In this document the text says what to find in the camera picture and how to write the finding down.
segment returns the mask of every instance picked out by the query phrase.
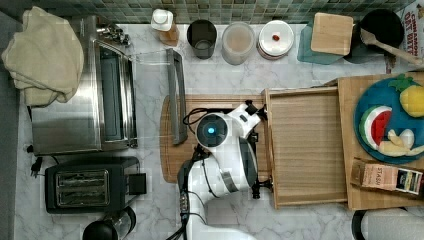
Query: toaster oven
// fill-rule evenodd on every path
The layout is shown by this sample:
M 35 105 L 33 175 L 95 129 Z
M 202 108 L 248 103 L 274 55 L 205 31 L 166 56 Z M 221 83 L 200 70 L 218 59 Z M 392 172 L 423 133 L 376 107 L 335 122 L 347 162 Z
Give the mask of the toaster oven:
M 128 36 L 105 19 L 69 20 L 84 52 L 75 96 L 67 103 L 32 108 L 35 155 L 137 147 L 132 61 Z

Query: black cup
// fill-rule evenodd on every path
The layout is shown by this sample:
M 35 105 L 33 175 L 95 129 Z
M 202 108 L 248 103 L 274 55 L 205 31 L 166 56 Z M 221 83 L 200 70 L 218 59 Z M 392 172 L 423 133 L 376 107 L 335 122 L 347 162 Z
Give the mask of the black cup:
M 200 59 L 212 57 L 216 36 L 216 28 L 208 20 L 196 20 L 187 30 L 188 43 L 193 48 L 194 55 Z

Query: beige towel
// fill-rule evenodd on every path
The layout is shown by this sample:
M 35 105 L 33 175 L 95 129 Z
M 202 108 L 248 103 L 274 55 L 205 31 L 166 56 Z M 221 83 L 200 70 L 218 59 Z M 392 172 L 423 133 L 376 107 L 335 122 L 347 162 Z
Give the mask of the beige towel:
M 25 11 L 23 32 L 15 33 L 1 57 L 28 106 L 67 102 L 77 91 L 84 64 L 69 22 L 38 7 Z

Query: oven door handle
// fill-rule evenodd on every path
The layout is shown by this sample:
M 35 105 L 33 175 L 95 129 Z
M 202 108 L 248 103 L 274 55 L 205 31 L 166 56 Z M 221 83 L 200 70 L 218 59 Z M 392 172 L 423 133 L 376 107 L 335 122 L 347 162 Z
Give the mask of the oven door handle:
M 187 135 L 187 126 L 184 125 L 183 119 L 186 115 L 186 100 L 184 86 L 183 61 L 181 55 L 172 48 L 166 49 L 168 58 L 168 82 L 169 82 L 169 103 L 171 111 L 171 130 L 172 143 L 174 145 L 183 143 Z

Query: wooden cutting board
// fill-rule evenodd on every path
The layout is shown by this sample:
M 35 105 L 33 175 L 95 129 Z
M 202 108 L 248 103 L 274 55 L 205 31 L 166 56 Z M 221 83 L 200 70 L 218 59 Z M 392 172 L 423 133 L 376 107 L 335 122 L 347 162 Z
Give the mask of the wooden cutting board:
M 331 82 L 337 82 L 338 84 L 341 126 L 343 132 L 346 187 L 349 209 L 351 210 L 424 205 L 423 200 L 409 199 L 408 197 L 405 197 L 405 195 L 396 192 L 361 189 L 350 183 L 354 158 L 375 160 L 359 144 L 353 129 L 353 113 L 358 100 L 372 84 L 382 79 L 396 77 L 397 75 L 398 74 L 343 77 L 337 79 L 337 81 Z M 407 73 L 406 75 L 413 77 L 415 82 L 424 85 L 424 73 Z M 404 164 L 404 166 L 424 170 L 424 158 Z
M 346 56 L 350 52 L 353 18 L 341 15 L 315 14 L 311 49 L 315 52 Z
M 227 108 L 234 109 L 238 107 L 245 100 L 252 100 L 257 108 L 263 106 L 261 95 L 186 95 L 187 113 L 194 108 Z M 193 115 L 190 121 L 196 120 L 201 114 Z M 258 160 L 258 175 L 260 181 L 268 180 L 271 175 L 271 169 L 268 164 L 265 153 L 265 124 L 263 122 L 255 128 L 259 134 L 259 142 L 256 144 L 256 155 Z M 169 100 L 165 98 L 161 121 L 160 121 L 160 156 L 162 173 L 165 181 L 169 183 L 177 182 L 177 174 L 181 165 L 190 160 L 193 155 L 193 149 L 197 145 L 196 137 L 189 132 L 188 139 L 180 144 L 172 144 L 171 132 L 171 117 L 169 112 Z

